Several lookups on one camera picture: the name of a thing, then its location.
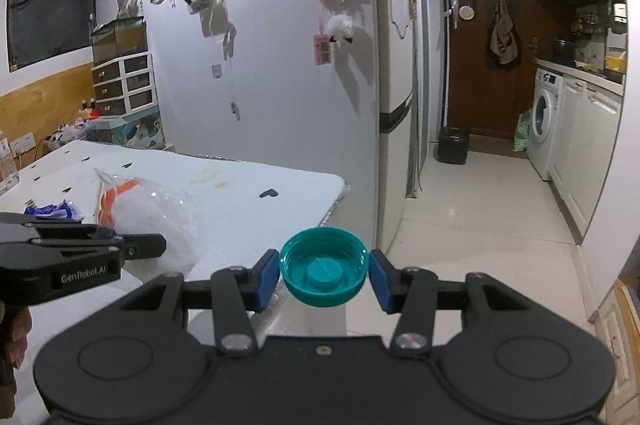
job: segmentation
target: washing machine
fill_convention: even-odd
[[[560,115],[562,75],[544,69],[536,71],[527,155],[544,181],[549,181],[551,148]]]

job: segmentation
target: washing machine door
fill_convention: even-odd
[[[536,142],[544,142],[549,135],[554,116],[553,98],[546,89],[538,89],[533,100],[531,132]]]

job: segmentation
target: white plush toy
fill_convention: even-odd
[[[336,14],[329,19],[326,24],[326,30],[331,38],[329,41],[337,42],[338,39],[344,39],[348,43],[353,42],[353,17],[345,14]]]

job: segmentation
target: green plastic bag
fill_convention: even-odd
[[[529,131],[531,129],[531,109],[528,109],[518,117],[516,134],[513,137],[513,150],[516,152],[527,150]]]

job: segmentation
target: brown wooden door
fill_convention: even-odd
[[[539,38],[539,52],[568,33],[574,11],[548,0],[508,0],[519,38],[520,63],[501,68],[488,57],[495,0],[472,0],[471,20],[450,21],[450,76],[447,123],[472,134],[512,138],[518,115],[531,107],[536,65],[528,47]]]

